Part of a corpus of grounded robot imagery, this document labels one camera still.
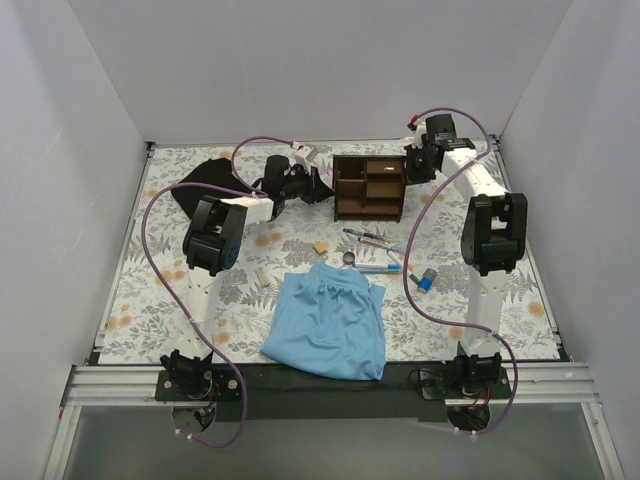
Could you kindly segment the brown wooden desk organizer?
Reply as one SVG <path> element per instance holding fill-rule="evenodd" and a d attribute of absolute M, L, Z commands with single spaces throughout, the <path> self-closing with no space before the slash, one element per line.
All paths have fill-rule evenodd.
<path fill-rule="evenodd" d="M 406 187 L 404 160 L 399 155 L 334 155 L 334 220 L 399 222 Z"/>

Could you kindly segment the tan eraser block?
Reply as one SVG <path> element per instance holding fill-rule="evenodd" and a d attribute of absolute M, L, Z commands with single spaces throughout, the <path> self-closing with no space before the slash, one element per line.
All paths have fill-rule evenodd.
<path fill-rule="evenodd" d="M 314 244 L 314 250 L 318 254 L 324 254 L 327 251 L 327 247 L 323 243 L 317 242 Z"/>

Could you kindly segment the brown blue pen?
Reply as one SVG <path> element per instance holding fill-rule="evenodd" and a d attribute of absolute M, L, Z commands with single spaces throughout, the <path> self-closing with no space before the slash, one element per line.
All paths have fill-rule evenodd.
<path fill-rule="evenodd" d="M 386 242 L 379 242 L 379 241 L 376 241 L 375 239 L 370 239 L 367 237 L 358 237 L 358 242 L 362 244 L 366 244 L 371 247 L 392 251 L 394 253 L 404 253 L 404 250 L 398 246 L 391 245 Z"/>

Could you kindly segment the white green-tipped marker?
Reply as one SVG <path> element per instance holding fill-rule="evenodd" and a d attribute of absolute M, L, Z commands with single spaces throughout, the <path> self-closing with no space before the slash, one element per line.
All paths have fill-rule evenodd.
<path fill-rule="evenodd" d="M 407 276 L 413 283 L 417 284 L 420 281 L 420 279 L 412 272 L 409 267 L 404 267 L 404 261 L 393 250 L 388 250 L 387 255 L 396 265 L 407 272 Z"/>

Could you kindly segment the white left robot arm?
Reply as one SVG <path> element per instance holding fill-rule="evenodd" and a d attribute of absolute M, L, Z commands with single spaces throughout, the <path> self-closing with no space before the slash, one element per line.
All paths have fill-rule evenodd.
<path fill-rule="evenodd" d="M 196 324 L 208 320 L 214 297 L 239 257 L 244 229 L 279 216 L 285 202 L 300 199 L 312 205 L 334 191 L 317 168 L 271 155 L 262 178 L 248 188 L 232 173 L 228 159 L 210 159 L 196 167 L 172 193 L 190 219 L 182 250 L 188 273 L 187 308 Z"/>

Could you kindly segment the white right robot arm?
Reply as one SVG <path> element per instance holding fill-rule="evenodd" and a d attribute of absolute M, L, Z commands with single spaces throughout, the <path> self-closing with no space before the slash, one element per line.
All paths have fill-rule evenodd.
<path fill-rule="evenodd" d="M 467 320 L 457 354 L 443 383 L 464 397 L 475 397 L 500 381 L 499 334 L 503 293 L 508 275 L 525 253 L 528 201 L 511 193 L 481 164 L 491 145 L 478 151 L 457 135 L 451 109 L 431 109 L 415 115 L 405 145 L 406 174 L 411 184 L 445 176 L 467 202 L 460 247 L 471 281 Z"/>

